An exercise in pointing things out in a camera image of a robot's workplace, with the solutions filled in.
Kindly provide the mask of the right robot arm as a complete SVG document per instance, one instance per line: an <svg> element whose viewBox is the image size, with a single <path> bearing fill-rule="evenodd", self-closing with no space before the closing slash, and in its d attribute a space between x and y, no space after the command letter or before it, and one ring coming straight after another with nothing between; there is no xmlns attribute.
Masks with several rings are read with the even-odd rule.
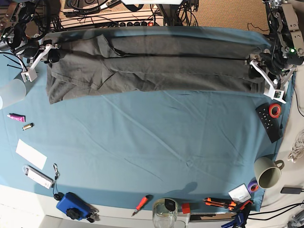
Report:
<svg viewBox="0 0 304 228"><path fill-rule="evenodd" d="M104 15L86 15L77 12L71 19L73 24L100 25L111 23L119 31L130 32L117 40L108 40L104 35L91 38L78 38L63 41L57 48L55 41L39 45L38 37L25 34L26 24L35 18L37 4L34 1L12 2L0 22L2 39L8 41L14 36L17 46L12 48L14 55L22 56L33 49L33 58L41 51L47 57L51 52L61 52L49 68L53 76L76 76L76 67L89 76L97 71L103 79L123 78L124 80L152 80L179 73L191 75L246 76L249 63L258 61L262 52L257 45L235 42L220 38L197 38L190 36L188 29L196 29L197 21L187 6L182 6L175 14L174 26L165 22L157 23L157 11L150 10L146 20L112 19Z"/></svg>

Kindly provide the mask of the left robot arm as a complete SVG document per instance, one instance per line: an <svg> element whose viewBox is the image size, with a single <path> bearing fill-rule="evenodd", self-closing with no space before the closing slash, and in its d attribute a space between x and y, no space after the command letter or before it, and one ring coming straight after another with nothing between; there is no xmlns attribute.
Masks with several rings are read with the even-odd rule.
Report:
<svg viewBox="0 0 304 228"><path fill-rule="evenodd" d="M260 65L272 81L282 83L291 68L304 62L304 39L298 16L287 0L264 0L272 45L260 53Z"/></svg>

